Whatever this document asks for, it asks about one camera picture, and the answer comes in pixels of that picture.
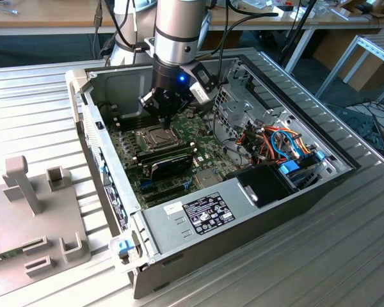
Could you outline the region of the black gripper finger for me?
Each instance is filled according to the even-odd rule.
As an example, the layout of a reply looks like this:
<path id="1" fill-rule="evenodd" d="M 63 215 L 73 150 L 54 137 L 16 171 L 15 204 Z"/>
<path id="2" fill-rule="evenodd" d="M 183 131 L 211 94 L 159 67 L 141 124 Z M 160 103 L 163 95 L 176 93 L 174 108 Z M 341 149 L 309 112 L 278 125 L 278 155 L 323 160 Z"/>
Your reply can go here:
<path id="1" fill-rule="evenodd" d="M 164 115 L 164 109 L 157 107 L 157 101 L 154 98 L 155 90 L 150 90 L 144 96 L 138 97 L 140 106 L 151 116 L 158 120 L 162 128 L 168 128 L 168 119 Z"/>
<path id="2" fill-rule="evenodd" d="M 168 126 L 171 125 L 173 117 L 177 114 L 181 114 L 193 100 L 194 96 L 192 94 L 175 94 L 172 102 L 170 103 Z"/>

